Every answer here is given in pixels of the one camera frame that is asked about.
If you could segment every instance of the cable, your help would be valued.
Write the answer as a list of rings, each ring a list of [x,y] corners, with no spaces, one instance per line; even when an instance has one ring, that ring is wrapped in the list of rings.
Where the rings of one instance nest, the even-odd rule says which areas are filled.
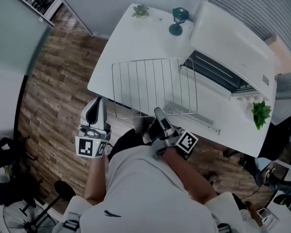
[[[249,198],[249,197],[251,197],[251,196],[253,196],[253,195],[255,195],[256,193],[257,193],[257,191],[259,191],[260,190],[260,188],[261,188],[262,186],[260,186],[253,194],[251,194],[250,196],[247,196],[247,197],[244,197],[244,198],[241,198],[241,200],[242,199],[247,199],[247,198]]]

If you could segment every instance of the white table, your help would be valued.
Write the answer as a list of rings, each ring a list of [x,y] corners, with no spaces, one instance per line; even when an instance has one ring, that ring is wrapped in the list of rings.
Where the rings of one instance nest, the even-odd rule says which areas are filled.
[[[131,17],[134,6],[136,4],[132,4],[127,9],[118,23],[96,64],[88,84],[89,90],[117,102],[122,102],[122,100],[121,97],[117,96],[114,99],[113,95],[113,63],[143,59],[188,57],[194,50],[189,44],[190,33],[194,25],[192,22],[186,21],[183,23],[181,25],[183,28],[182,35],[173,36],[168,31],[169,26],[173,23],[172,14],[150,8],[150,17],[145,19],[134,18]],[[173,72],[177,71],[177,68],[172,66]],[[148,77],[147,82],[149,87],[153,87],[153,79]],[[190,87],[195,86],[194,80],[190,79],[189,83]],[[272,108],[275,102],[275,92],[276,85],[272,100],[267,102]],[[270,119],[266,120],[267,123],[261,131],[258,131],[254,123],[244,115],[247,106],[245,102],[234,97],[228,100],[206,88],[201,83],[197,83],[197,99],[198,113],[211,119],[213,126],[220,129],[219,133],[184,115],[169,116],[171,123],[234,150],[254,157],[259,155],[268,131]],[[163,106],[162,99],[159,100],[159,106]],[[134,104],[131,106],[131,103],[125,99],[123,99],[123,103],[128,107],[148,114],[146,103],[140,107]]]

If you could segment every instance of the green leaves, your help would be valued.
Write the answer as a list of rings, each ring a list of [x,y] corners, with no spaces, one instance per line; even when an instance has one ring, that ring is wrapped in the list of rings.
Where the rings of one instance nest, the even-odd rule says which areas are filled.
[[[269,105],[265,105],[265,102],[262,103],[253,103],[253,120],[258,130],[266,123],[265,120],[270,116],[271,107]]]
[[[148,17],[150,15],[150,13],[148,12],[149,8],[147,6],[145,6],[144,4],[142,5],[138,5],[137,7],[134,7],[134,13],[132,14],[132,17],[142,17],[142,16],[146,16]]]

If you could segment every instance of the metal grill rack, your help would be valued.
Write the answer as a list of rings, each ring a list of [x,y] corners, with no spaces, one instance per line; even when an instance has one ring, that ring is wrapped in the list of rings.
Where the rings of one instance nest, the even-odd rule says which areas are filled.
[[[117,118],[153,117],[160,107],[167,116],[197,113],[196,77],[191,58],[147,59],[112,65]]]

